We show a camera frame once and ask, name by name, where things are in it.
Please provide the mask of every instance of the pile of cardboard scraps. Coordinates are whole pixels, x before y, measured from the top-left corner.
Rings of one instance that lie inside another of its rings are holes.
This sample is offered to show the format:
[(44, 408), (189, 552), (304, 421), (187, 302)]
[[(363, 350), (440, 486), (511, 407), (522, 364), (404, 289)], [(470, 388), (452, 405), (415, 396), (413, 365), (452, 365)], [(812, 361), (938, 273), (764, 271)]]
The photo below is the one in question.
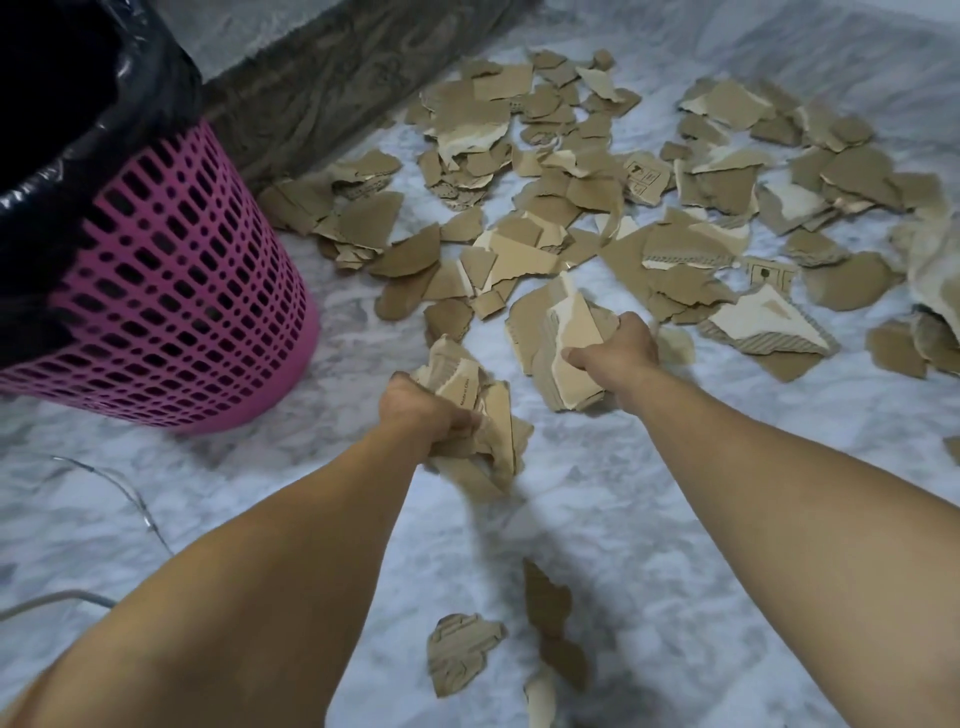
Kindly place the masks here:
[(534, 430), (511, 413), (510, 385), (493, 379), (447, 336), (430, 348), (429, 362), (413, 377), (437, 396), (483, 415), (475, 432), (435, 445), (428, 464), (474, 503), (506, 497), (523, 469), (522, 455)]

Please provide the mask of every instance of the black garbage bag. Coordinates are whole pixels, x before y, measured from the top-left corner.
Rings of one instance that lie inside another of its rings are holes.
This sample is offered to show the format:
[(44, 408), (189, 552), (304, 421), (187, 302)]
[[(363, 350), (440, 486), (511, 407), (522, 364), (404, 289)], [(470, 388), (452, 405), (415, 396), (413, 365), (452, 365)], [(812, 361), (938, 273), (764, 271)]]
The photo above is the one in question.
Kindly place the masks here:
[(201, 79), (149, 0), (0, 2), (0, 370), (73, 341), (47, 299), (137, 151), (200, 119)]

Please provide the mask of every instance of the person's right hand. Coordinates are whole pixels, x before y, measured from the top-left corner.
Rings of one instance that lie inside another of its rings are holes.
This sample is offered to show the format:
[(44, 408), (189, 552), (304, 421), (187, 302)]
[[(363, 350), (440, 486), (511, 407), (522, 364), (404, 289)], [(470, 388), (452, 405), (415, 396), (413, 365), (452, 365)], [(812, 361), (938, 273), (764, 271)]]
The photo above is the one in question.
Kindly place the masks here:
[(644, 372), (660, 366), (657, 339), (643, 319), (633, 311), (620, 314), (620, 327), (603, 344), (582, 349), (564, 349), (568, 364), (590, 375), (597, 384), (613, 392), (621, 407), (631, 384)]

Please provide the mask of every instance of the white marble surface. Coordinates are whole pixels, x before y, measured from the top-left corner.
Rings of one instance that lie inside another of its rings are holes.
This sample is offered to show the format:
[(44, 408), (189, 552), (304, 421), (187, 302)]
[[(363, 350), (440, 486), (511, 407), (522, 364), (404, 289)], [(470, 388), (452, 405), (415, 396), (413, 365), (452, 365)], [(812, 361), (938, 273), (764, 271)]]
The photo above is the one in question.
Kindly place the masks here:
[[(645, 97), (614, 122), (616, 151), (657, 151), (676, 125), (673, 103), (695, 77), (769, 73), (798, 93), (822, 92), (842, 110), (866, 114), (904, 167), (940, 173), (960, 199), (960, 55), (951, 38), (832, 4), (707, 0), (693, 12), (693, 0), (621, 2), (602, 15), (591, 14), (591, 5), (598, 4), (554, 0), (489, 55), (518, 59), (524, 45), (549, 44), (571, 57), (609, 48), (618, 60), (617, 83)], [(422, 187), (413, 158), (424, 142), (412, 129), (376, 132), (367, 144), (406, 163), (394, 183), (407, 194), (401, 229), (449, 216)], [(488, 220), (509, 209), (521, 186), (513, 175), (498, 183), (485, 205)], [(659, 214), (643, 210), (635, 218), (642, 224)], [(868, 213), (831, 234), (856, 250), (889, 253), (883, 238), (893, 221)], [(324, 332), (304, 380), (256, 422), (188, 440), (36, 400), (0, 402), (0, 606), (68, 587), (120, 598), (164, 559), (106, 484), (57, 472), (29, 453), (69, 455), (123, 473), (179, 550), (344, 449), (372, 424), (387, 376), (422, 363), (419, 316), (379, 321), (372, 312), (379, 284), (339, 278), (310, 243), (291, 236), (285, 243), (321, 302)], [(751, 252), (769, 255), (777, 246), (755, 223)], [(600, 261), (574, 278), (604, 306), (637, 308)], [(533, 285), (527, 281), (519, 293)], [(796, 297), (804, 303), (802, 284)], [(702, 339), (692, 374), (754, 417), (960, 503), (960, 470), (941, 445), (960, 433), (960, 383), (882, 372), (863, 351), (867, 328), (908, 308), (903, 287), (868, 310), (811, 308), (844, 349), (789, 385)], [(520, 686), (536, 662), (536, 641), (523, 615), (520, 560), (530, 556), (573, 590), (571, 634), (593, 670), (586, 695), (562, 693), (564, 720), (644, 728), (842, 726), (736, 582), (642, 427), (619, 412), (546, 411), (514, 360), (502, 319), (474, 324), (465, 344), (511, 382), (516, 413), (537, 426), (519, 497), (473, 511), (451, 486), (417, 473), (328, 725), (525, 726)], [(437, 700), (424, 641), (439, 618), (472, 611), (504, 620), (511, 637), (466, 691)], [(0, 702), (101, 614), (63, 604), (0, 624)]]

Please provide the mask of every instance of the person's left hand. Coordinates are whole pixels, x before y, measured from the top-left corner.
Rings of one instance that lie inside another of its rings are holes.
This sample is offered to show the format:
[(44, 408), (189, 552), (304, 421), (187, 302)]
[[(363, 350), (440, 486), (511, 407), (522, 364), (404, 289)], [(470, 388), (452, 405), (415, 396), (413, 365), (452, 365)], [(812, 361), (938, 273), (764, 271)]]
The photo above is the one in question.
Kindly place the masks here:
[(431, 445), (454, 434), (470, 433), (482, 419), (480, 413), (428, 392), (403, 372), (390, 377), (380, 398), (382, 424), (394, 422), (419, 428), (430, 438)]

